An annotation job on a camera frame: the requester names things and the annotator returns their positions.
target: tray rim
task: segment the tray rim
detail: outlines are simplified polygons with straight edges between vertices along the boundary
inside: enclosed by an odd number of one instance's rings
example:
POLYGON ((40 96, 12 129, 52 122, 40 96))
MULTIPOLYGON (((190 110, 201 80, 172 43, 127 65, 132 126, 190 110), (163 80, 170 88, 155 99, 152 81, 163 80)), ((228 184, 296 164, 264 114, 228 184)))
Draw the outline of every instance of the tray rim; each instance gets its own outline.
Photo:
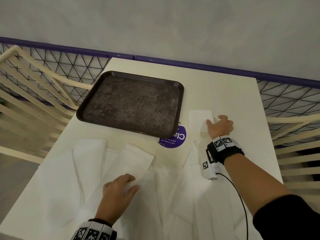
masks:
POLYGON ((178 130, 180 112, 181 112, 182 101, 183 101, 183 93, 184 93, 184 86, 178 81, 166 80, 166 79, 162 79, 162 78, 149 77, 149 76, 143 76, 143 75, 137 75, 137 74, 131 74, 131 73, 126 73, 126 72, 106 71, 106 72, 103 72, 99 76, 98 80, 95 82, 95 84, 93 85, 92 89, 89 91, 87 96, 84 98, 84 100, 80 104, 80 106, 77 109, 75 114, 76 114, 77 119, 82 121, 82 122, 86 122, 86 123, 90 123, 90 124, 94 124, 94 125, 102 125, 102 126, 106 126, 106 127, 110 127, 110 128, 115 128, 115 129, 120 129, 120 130, 125 130, 125 131, 131 131, 131 132, 135 132, 135 133, 139 133, 139 134, 144 134, 144 135, 148 135, 148 136, 153 136, 153 137, 166 139, 166 138, 173 137, 174 134, 178 130), (83 112, 84 112, 87 104, 91 101, 93 95, 98 90, 99 86, 104 81, 104 79, 106 79, 109 76, 116 76, 116 75, 118 75, 120 77, 129 78, 129 79, 142 80, 142 81, 154 82, 154 83, 159 83, 159 84, 170 84, 170 85, 175 86, 175 87, 178 88, 178 90, 180 92, 179 99, 178 99, 178 107, 177 107, 176 116, 175 116, 175 119, 174 119, 173 130, 168 135, 165 135, 165 134, 160 135, 160 134, 155 134, 155 133, 154 134, 153 133, 145 133, 145 132, 142 132, 142 131, 138 131, 138 130, 134 130, 134 129, 124 129, 124 128, 121 128, 121 127, 111 127, 111 126, 106 126, 106 125, 103 125, 103 124, 100 124, 100 123, 92 123, 92 122, 89 122, 89 121, 87 121, 86 119, 83 118, 83 112))

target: hand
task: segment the hand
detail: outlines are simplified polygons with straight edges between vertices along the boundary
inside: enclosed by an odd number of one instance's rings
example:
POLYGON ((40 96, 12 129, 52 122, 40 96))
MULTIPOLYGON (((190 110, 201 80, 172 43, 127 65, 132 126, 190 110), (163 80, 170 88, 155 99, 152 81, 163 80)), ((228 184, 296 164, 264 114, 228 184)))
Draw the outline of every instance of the hand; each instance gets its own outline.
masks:
POLYGON ((133 186, 125 195, 125 184, 136 178, 130 174, 121 175, 113 182, 103 186, 103 197, 95 218, 105 220, 113 225, 122 216, 140 186, 133 186))
POLYGON ((217 138, 218 136, 226 136, 229 135, 231 131, 233 131, 233 121, 228 120, 228 116, 219 115, 220 119, 217 123, 212 124, 210 120, 206 120, 206 124, 208 126, 208 133, 211 139, 217 138))

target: black sleeve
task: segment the black sleeve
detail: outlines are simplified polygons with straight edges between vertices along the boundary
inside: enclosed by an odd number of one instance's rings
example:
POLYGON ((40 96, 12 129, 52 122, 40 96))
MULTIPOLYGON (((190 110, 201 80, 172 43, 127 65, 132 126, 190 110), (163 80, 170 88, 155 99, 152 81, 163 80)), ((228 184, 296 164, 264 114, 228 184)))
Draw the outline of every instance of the black sleeve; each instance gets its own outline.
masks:
POLYGON ((320 214, 293 194, 259 209, 253 217, 253 225, 264 240, 320 239, 320 214))

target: forearm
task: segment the forearm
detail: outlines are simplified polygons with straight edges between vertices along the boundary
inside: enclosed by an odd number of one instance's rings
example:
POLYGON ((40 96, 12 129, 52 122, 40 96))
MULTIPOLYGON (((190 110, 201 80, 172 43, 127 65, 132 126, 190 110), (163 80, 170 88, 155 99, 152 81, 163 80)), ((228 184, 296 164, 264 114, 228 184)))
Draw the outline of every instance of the forearm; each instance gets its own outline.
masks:
POLYGON ((290 194, 282 183, 242 154, 226 158, 224 166, 252 215, 274 199, 290 194))

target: left hand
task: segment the left hand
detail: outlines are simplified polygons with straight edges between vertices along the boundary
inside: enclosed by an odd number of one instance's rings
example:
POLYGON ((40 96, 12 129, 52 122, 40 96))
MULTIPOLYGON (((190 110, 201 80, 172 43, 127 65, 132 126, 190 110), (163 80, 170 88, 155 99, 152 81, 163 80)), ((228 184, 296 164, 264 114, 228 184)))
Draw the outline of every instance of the left hand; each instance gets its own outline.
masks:
POLYGON ((103 197, 95 218, 105 220, 113 225, 124 213, 140 186, 133 186, 125 195, 125 185, 136 178, 130 174, 121 175, 103 186, 103 197))

